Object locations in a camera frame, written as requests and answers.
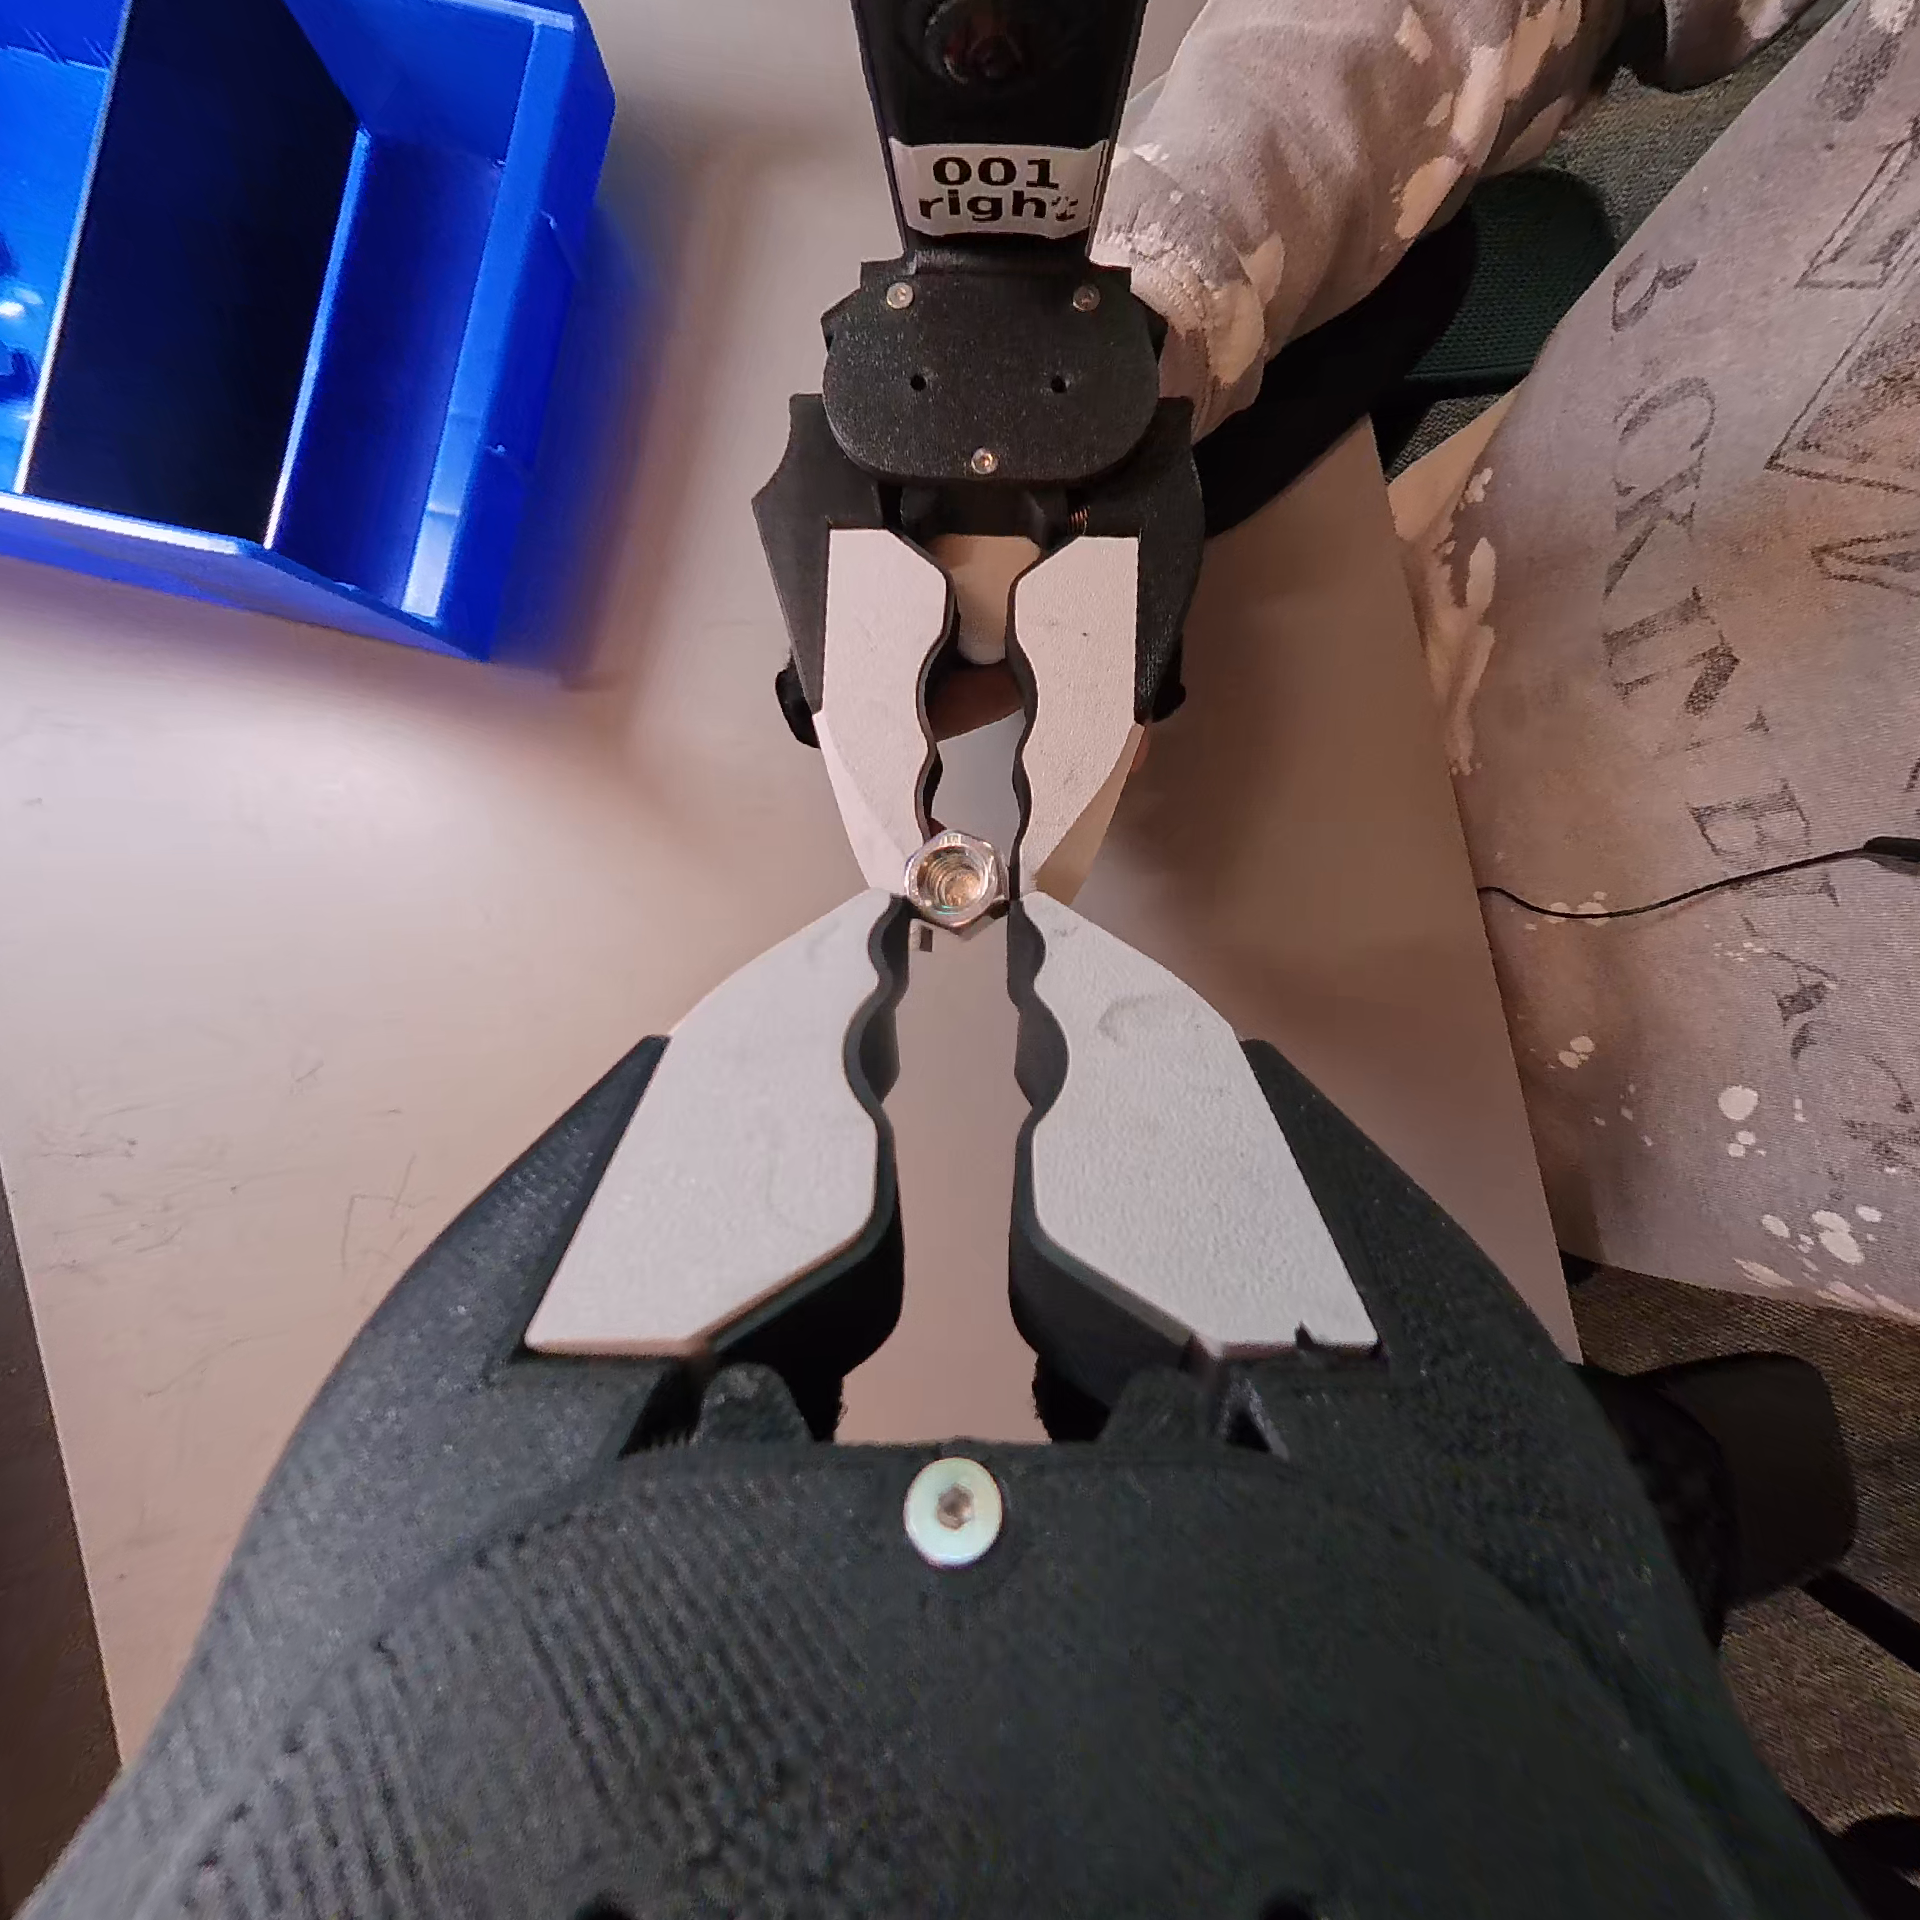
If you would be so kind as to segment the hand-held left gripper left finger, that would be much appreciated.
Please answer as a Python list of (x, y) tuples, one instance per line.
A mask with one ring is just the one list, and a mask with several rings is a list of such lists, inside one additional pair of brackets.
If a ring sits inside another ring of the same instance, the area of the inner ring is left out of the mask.
[(852, 897), (665, 1039), (529, 1328), (535, 1353), (713, 1362), (880, 1241), (906, 902)]

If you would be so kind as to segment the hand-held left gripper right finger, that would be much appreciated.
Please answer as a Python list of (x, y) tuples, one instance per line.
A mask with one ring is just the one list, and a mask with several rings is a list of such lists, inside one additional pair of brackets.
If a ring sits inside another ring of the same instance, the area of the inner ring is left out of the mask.
[(1378, 1330), (1232, 1025), (1033, 894), (1009, 928), (1028, 1117), (1010, 1296), (1055, 1370), (1364, 1357)]

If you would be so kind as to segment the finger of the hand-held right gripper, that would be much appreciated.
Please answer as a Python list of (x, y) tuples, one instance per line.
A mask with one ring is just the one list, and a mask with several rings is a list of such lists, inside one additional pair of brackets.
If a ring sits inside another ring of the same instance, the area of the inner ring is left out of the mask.
[(1108, 838), (1145, 737), (1137, 719), (1137, 621), (1135, 536), (1081, 536), (1016, 581), (1021, 897), (1075, 902)]
[(821, 750), (863, 879), (900, 894), (930, 840), (925, 683), (954, 625), (943, 568), (889, 530), (831, 530)]

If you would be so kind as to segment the silver hex nut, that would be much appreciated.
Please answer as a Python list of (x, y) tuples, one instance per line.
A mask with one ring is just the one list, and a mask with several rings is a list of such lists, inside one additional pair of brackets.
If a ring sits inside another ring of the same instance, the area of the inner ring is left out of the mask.
[(936, 832), (906, 863), (900, 899), (925, 928), (970, 937), (1009, 905), (1002, 855), (978, 835)]

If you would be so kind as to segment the person's right forearm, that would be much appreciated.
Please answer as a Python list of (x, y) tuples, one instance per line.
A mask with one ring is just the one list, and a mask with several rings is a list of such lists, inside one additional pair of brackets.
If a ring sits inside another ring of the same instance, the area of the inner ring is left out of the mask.
[(1291, 338), (1378, 289), (1483, 177), (1625, 66), (1697, 89), (1804, 2), (1209, 2), (1130, 106), (1092, 258), (1163, 321), (1201, 441)]

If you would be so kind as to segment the person's right hand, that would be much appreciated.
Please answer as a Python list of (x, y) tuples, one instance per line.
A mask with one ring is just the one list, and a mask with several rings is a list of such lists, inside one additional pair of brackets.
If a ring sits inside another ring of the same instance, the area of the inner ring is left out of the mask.
[(925, 715), (938, 741), (967, 737), (1021, 714), (1025, 690), (1009, 662), (961, 662), (928, 683)]

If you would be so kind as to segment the blue plastic bin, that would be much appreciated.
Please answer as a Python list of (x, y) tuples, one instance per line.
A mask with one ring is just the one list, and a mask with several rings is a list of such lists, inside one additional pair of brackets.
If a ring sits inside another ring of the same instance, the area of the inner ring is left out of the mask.
[(5, 558), (490, 659), (612, 106), (581, 6), (5, 2)]

